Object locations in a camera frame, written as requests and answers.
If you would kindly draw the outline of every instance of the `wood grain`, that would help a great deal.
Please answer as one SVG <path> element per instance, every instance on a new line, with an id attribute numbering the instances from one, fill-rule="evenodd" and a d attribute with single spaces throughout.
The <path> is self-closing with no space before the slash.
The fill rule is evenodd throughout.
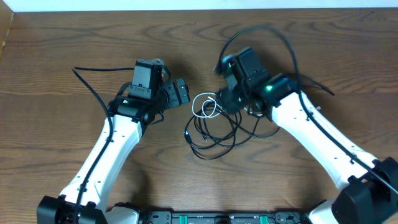
<path id="1" fill-rule="evenodd" d="M 6 37 L 10 29 L 14 13 L 8 8 L 6 3 L 0 1 L 0 59 L 2 49 L 6 44 Z"/>
<path id="2" fill-rule="evenodd" d="M 0 62 L 0 223 L 35 223 L 44 195 L 57 196 L 76 174 L 104 114 L 71 67 L 133 66 L 161 58 L 191 96 L 225 86 L 212 72 L 239 28 L 270 24 L 289 36 L 302 73 L 329 86 L 310 98 L 361 147 L 398 158 L 398 10 L 63 12 L 16 14 Z M 242 36 L 273 73 L 291 72 L 284 46 L 270 34 Z M 107 102 L 131 72 L 82 72 Z M 166 111 L 129 156 L 109 204 L 130 201 L 175 210 L 302 210 L 337 191 L 318 162 L 286 131 L 253 139 L 216 161 L 200 161 L 182 130 L 190 105 Z M 245 117 L 244 126 L 254 120 Z M 227 132 L 224 121 L 213 129 Z M 272 131 L 263 121 L 259 133 Z"/>

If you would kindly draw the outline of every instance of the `green connector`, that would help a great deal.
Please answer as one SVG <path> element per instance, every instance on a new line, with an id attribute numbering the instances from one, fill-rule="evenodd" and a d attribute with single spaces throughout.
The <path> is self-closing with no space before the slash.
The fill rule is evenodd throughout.
<path id="1" fill-rule="evenodd" d="M 187 215 L 180 215 L 180 224 L 188 224 L 188 216 Z"/>
<path id="2" fill-rule="evenodd" d="M 260 224 L 268 224 L 268 217 L 267 216 L 260 216 Z"/>

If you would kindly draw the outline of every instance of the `white wall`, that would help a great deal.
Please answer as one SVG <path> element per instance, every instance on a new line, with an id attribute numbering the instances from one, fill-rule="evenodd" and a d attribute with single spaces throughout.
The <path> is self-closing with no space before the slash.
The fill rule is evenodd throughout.
<path id="1" fill-rule="evenodd" d="M 398 7 L 398 0 L 4 0 L 14 12 Z"/>

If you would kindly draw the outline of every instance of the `black mount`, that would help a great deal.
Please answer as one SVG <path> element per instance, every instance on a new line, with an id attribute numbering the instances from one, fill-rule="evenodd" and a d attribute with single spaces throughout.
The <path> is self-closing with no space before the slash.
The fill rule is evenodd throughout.
<path id="1" fill-rule="evenodd" d="M 165 75 L 168 79 L 163 82 L 162 77 Z M 127 88 L 126 85 L 122 86 L 115 99 L 109 102 L 109 113 L 111 116 L 120 114 L 131 117 L 134 122 L 140 121 L 144 133 L 156 114 L 163 117 L 165 110 L 190 102 L 184 80 L 178 78 L 176 83 L 160 59 L 138 60 L 134 67 L 134 78 L 128 85 L 128 95 L 122 96 Z"/>
<path id="2" fill-rule="evenodd" d="M 218 91 L 218 99 L 227 112 L 247 106 L 252 115 L 262 114 L 272 121 L 272 107 L 278 107 L 281 99 L 297 89 L 297 84 L 287 75 L 271 78 L 250 47 L 226 56 L 221 68 L 227 87 Z"/>

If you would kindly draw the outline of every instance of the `black cable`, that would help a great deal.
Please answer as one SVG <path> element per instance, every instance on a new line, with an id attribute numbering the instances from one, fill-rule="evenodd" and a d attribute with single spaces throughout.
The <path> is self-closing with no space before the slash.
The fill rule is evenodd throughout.
<path id="1" fill-rule="evenodd" d="M 333 143 L 335 144 L 337 147 L 339 147 L 352 161 L 357 162 L 360 166 L 362 166 L 364 169 L 366 169 L 370 174 L 372 174 L 373 177 L 375 177 L 377 180 L 379 180 L 380 182 L 382 182 L 386 187 L 388 187 L 389 189 L 391 189 L 393 192 L 395 192 L 398 195 L 398 190 L 396 190 L 395 188 L 393 188 L 393 186 L 388 183 L 387 181 L 385 181 L 379 174 L 375 173 L 372 168 L 370 168 L 367 164 L 365 164 L 363 161 L 361 161 L 356 155 L 352 154 L 351 152 L 349 152 L 349 150 L 347 150 L 339 141 L 337 141 L 331 134 L 329 134 L 319 123 L 318 121 L 316 121 L 316 119 L 312 116 L 311 112 L 309 112 L 309 110 L 307 109 L 307 107 L 305 106 L 304 100 L 303 100 L 303 96 L 302 96 L 302 81 L 301 81 L 301 74 L 299 71 L 299 66 L 297 63 L 297 59 L 295 56 L 295 52 L 290 44 L 290 42 L 287 40 L 287 38 L 281 34 L 277 29 L 267 26 L 267 25 L 261 25 L 261 26 L 254 26 L 254 27 L 249 27 L 243 30 L 240 30 L 239 32 L 237 32 L 235 35 L 233 35 L 230 40 L 232 41 L 233 39 L 237 38 L 237 36 L 239 34 L 245 34 L 248 32 L 253 32 L 255 30 L 267 30 L 272 32 L 273 34 L 275 34 L 276 36 L 278 36 L 278 38 L 283 41 L 283 43 L 285 44 L 285 46 L 287 47 L 287 49 L 290 52 L 290 56 L 292 57 L 292 61 L 293 61 L 293 65 L 294 65 L 294 70 L 295 70 L 295 75 L 296 75 L 296 79 L 297 79 L 297 94 L 298 94 L 298 98 L 300 100 L 300 104 L 305 112 L 305 114 L 308 116 L 308 118 L 314 123 L 314 125 Z"/>
<path id="2" fill-rule="evenodd" d="M 112 141 L 112 136 L 113 136 L 113 124 L 112 124 L 112 119 L 111 116 L 109 115 L 108 109 L 106 108 L 104 101 L 101 99 L 101 97 L 95 92 L 95 90 L 79 75 L 77 70 L 85 70 L 85 71 L 97 71 L 97 72 L 113 72 L 113 71 L 122 71 L 122 70 L 134 70 L 134 68 L 81 68 L 81 67 L 73 67 L 72 71 L 76 75 L 76 77 L 91 91 L 91 93 L 95 96 L 95 98 L 98 100 L 100 105 L 102 106 L 102 109 L 104 109 L 106 118 L 108 119 L 109 123 L 109 136 L 106 138 L 105 144 L 100 150 L 98 156 L 95 158 L 93 164 L 91 165 L 90 169 L 88 170 L 85 178 L 83 179 L 83 183 L 80 185 L 79 193 L 77 196 L 76 204 L 75 204 L 75 213 L 73 214 L 73 222 L 75 224 L 78 223 L 78 213 L 79 213 L 79 208 L 80 208 L 80 203 L 81 203 L 81 197 L 83 196 L 83 192 L 86 189 L 88 179 L 90 178 L 91 173 L 94 171 L 95 166 L 97 165 L 98 161 L 100 161 L 101 156 L 104 154 L 107 146 L 109 143 Z"/>
<path id="3" fill-rule="evenodd" d="M 158 123 L 160 123 L 160 122 L 163 122 L 164 121 L 164 114 L 163 113 L 159 113 L 160 114 L 160 116 L 162 117 L 161 119 L 159 119 L 159 120 L 157 120 L 157 121 L 155 121 L 155 122 L 153 122 L 153 123 L 149 123 L 148 125 L 150 125 L 150 124 L 158 124 Z"/>
<path id="4" fill-rule="evenodd" d="M 323 90 L 322 87 L 319 86 L 311 86 L 311 85 L 302 85 L 303 88 L 316 88 L 317 90 Z"/>
<path id="5" fill-rule="evenodd" d="M 120 87 L 120 89 L 119 89 L 118 93 L 116 94 L 116 96 L 121 96 L 121 95 L 124 93 L 124 91 L 126 91 L 127 88 L 129 88 L 129 85 L 130 85 L 130 84 L 131 84 L 131 82 L 126 82 L 125 84 L 123 84 L 123 85 Z"/>
<path id="6" fill-rule="evenodd" d="M 328 93 L 329 93 L 330 95 L 332 95 L 332 96 L 335 95 L 327 86 L 322 85 L 321 83 L 315 81 L 313 78 L 308 77 L 308 76 L 303 75 L 303 74 L 300 74 L 300 76 L 301 76 L 301 77 L 304 77 L 305 79 L 307 79 L 307 80 L 309 80 L 309 81 L 311 81 L 312 83 L 314 83 L 314 84 L 317 85 L 317 86 L 310 86 L 310 85 L 303 85 L 303 84 L 302 84 L 302 87 L 306 87 L 306 88 L 317 88 L 317 89 L 319 89 L 319 90 L 324 90 L 324 91 L 328 92 Z"/>
<path id="7" fill-rule="evenodd" d="M 209 102 L 203 107 L 203 109 L 205 109 L 205 111 L 213 111 L 214 107 L 215 107 L 214 102 Z M 257 119 L 257 121 L 256 121 L 256 123 L 255 123 L 255 125 L 253 127 L 253 131 L 250 132 L 250 131 L 246 130 L 245 128 L 243 128 L 241 126 L 242 114 L 241 114 L 240 111 L 233 113 L 234 114 L 234 118 L 235 118 L 234 120 L 229 116 L 229 114 L 227 112 L 219 110 L 218 108 L 216 108 L 215 113 L 219 113 L 220 114 L 219 116 L 225 117 L 229 121 L 229 124 L 231 125 L 231 129 L 232 130 L 227 135 L 225 135 L 224 137 L 219 138 L 219 137 L 212 136 L 210 134 L 210 131 L 209 131 L 209 129 L 207 127 L 207 124 L 206 124 L 206 118 L 199 118 L 199 117 L 194 115 L 194 116 L 192 116 L 189 119 L 187 125 L 185 126 L 185 130 L 184 130 L 185 140 L 190 145 L 191 150 L 194 153 L 194 155 L 196 155 L 199 159 L 203 159 L 203 160 L 218 159 L 218 158 L 226 155 L 227 153 L 229 153 L 234 147 L 240 146 L 240 145 L 248 142 L 251 138 L 269 138 L 269 137 L 273 136 L 274 134 L 276 134 L 278 132 L 278 130 L 279 130 L 279 127 L 277 127 L 277 129 L 273 133 L 271 133 L 269 135 L 258 136 L 258 135 L 254 134 L 254 133 L 256 132 L 256 128 L 257 128 L 257 125 L 258 125 L 258 123 L 260 121 L 260 118 Z M 200 116 L 202 114 L 205 115 L 202 110 L 197 111 L 196 114 L 199 114 Z M 188 133 L 188 127 L 189 127 L 189 124 L 192 122 L 192 120 L 193 120 L 195 129 L 203 136 L 203 138 L 206 141 L 208 139 L 212 140 L 214 142 L 213 144 L 211 144 L 209 146 L 198 146 L 197 144 L 195 144 L 192 141 L 192 139 L 191 139 L 191 137 L 190 137 L 190 135 Z M 242 130 L 244 133 L 249 135 L 248 138 L 246 138 L 245 140 L 243 140 L 243 141 L 241 141 L 239 143 L 236 142 L 236 131 L 238 129 Z M 229 139 L 233 139 L 232 144 L 230 144 L 230 145 L 222 144 L 223 141 L 227 141 Z M 221 154 L 219 154 L 218 156 L 215 156 L 215 157 L 203 157 L 202 154 L 200 152 L 198 152 L 198 150 L 206 150 L 206 149 L 210 149 L 210 148 L 215 147 L 215 146 L 227 147 L 228 149 L 225 152 L 223 152 L 223 153 L 221 153 Z"/>
<path id="8" fill-rule="evenodd" d="M 238 31 L 237 33 L 235 33 L 235 34 L 227 41 L 227 43 L 224 45 L 223 49 L 221 50 L 220 56 L 218 57 L 218 63 L 217 63 L 217 68 L 216 68 L 216 69 L 218 70 L 218 72 L 217 72 L 218 74 L 221 74 L 222 71 L 223 71 L 221 60 L 223 59 L 223 55 L 224 55 L 224 52 L 225 52 L 226 48 L 228 47 L 228 45 L 229 45 L 235 38 L 238 37 L 238 35 L 239 35 L 239 31 Z"/>

